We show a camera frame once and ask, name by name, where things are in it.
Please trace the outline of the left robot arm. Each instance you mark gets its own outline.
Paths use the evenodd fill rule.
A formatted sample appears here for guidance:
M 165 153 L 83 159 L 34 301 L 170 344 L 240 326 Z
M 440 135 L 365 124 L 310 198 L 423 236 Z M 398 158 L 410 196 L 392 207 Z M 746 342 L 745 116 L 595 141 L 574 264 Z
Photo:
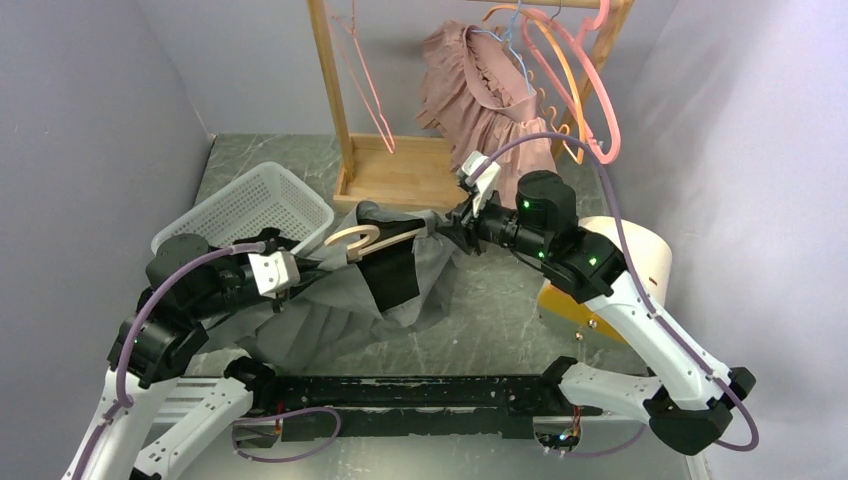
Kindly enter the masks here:
M 111 347 L 104 387 L 69 479 L 175 479 L 224 430 L 281 433 L 301 410 L 282 397 L 280 378 L 241 357 L 170 430 L 146 441 L 168 396 L 208 341 L 206 317 L 229 316 L 262 302 L 279 306 L 320 279 L 311 259 L 286 248 L 273 229 L 218 248 L 197 234 L 162 243 L 148 264 L 149 289 Z

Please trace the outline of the pink pleated skirt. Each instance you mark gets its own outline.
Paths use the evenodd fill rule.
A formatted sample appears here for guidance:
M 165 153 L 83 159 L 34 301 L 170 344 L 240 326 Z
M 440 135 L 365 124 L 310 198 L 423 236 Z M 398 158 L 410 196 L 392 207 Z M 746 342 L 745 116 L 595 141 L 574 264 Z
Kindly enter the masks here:
M 426 71 L 416 123 L 447 142 L 450 169 L 474 152 L 491 155 L 503 145 L 547 125 L 537 112 L 536 91 L 500 43 L 474 25 L 447 20 L 422 44 Z

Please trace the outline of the grey skirt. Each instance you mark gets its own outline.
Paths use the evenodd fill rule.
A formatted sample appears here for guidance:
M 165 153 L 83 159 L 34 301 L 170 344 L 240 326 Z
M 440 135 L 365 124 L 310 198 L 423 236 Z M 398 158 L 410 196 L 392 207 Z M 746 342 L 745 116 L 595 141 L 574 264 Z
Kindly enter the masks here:
M 209 342 L 190 362 L 191 376 L 219 376 L 248 356 L 285 372 L 301 372 L 378 342 L 424 331 L 449 316 L 458 276 L 458 248 L 435 228 L 433 210 L 399 212 L 359 203 L 337 230 L 371 224 L 382 238 L 416 230 L 415 238 L 349 264 L 343 244 L 311 255 L 326 276 L 294 294 L 279 312 L 261 302 L 208 320 Z

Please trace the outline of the blue wire hanger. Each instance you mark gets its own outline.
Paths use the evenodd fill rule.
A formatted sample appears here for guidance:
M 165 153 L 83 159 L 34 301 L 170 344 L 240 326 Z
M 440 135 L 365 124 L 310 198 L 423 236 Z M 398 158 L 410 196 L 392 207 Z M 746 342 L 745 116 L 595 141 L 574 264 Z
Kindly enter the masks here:
M 526 86 L 526 90 L 528 94 L 532 94 L 534 92 L 532 82 L 529 78 L 529 72 L 526 67 L 526 64 L 523 61 L 522 56 L 515 50 L 513 46 L 513 37 L 514 37 L 514 28 L 517 22 L 518 15 L 520 13 L 522 7 L 522 1 L 518 0 L 515 4 L 515 10 L 512 16 L 510 17 L 510 21 L 506 26 L 506 29 L 502 33 L 496 33 L 493 30 L 490 30 L 488 27 L 485 29 L 475 29 L 474 33 L 482 33 L 486 34 L 493 39 L 497 40 L 509 54 L 512 56 L 512 59 L 516 61 L 517 65 L 520 67 L 522 76 L 524 78 L 524 83 Z

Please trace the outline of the thin pink wire hanger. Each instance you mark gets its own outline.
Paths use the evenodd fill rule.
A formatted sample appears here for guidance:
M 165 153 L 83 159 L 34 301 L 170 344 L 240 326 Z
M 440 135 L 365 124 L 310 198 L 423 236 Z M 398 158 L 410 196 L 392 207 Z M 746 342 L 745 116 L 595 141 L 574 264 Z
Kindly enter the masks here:
M 397 152 L 397 144 L 391 125 L 386 118 L 380 95 L 370 72 L 370 68 L 360 43 L 357 23 L 357 2 L 350 2 L 347 16 L 337 12 L 329 15 L 329 31 L 333 46 L 338 48 L 343 65 L 349 79 L 359 95 L 376 134 L 382 141 L 384 149 L 390 155 Z

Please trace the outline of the beige wooden hanger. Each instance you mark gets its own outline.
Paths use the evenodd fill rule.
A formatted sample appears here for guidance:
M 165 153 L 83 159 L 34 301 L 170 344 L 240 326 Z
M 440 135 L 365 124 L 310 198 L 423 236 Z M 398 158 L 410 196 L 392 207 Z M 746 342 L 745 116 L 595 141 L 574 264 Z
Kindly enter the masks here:
M 381 230 L 376 225 L 355 225 L 333 233 L 324 240 L 326 247 L 342 244 L 348 263 L 359 262 L 363 257 L 379 250 L 414 239 L 424 227 L 409 230 L 380 240 Z

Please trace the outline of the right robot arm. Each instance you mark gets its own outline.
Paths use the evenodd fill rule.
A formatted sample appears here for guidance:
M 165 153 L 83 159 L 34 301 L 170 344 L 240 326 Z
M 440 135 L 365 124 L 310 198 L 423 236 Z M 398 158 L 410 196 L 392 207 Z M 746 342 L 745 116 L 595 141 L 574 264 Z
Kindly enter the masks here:
M 742 402 L 756 384 L 754 375 L 712 357 L 653 304 L 625 244 L 579 226 L 576 194 L 558 175 L 523 176 L 513 209 L 496 194 L 485 198 L 475 187 L 468 192 L 438 222 L 438 233 L 468 254 L 490 243 L 539 261 L 553 287 L 610 325 L 653 373 L 624 375 L 561 357 L 545 371 L 539 389 L 548 412 L 562 414 L 571 406 L 614 412 L 689 456 L 721 444 L 735 412 L 753 420 Z

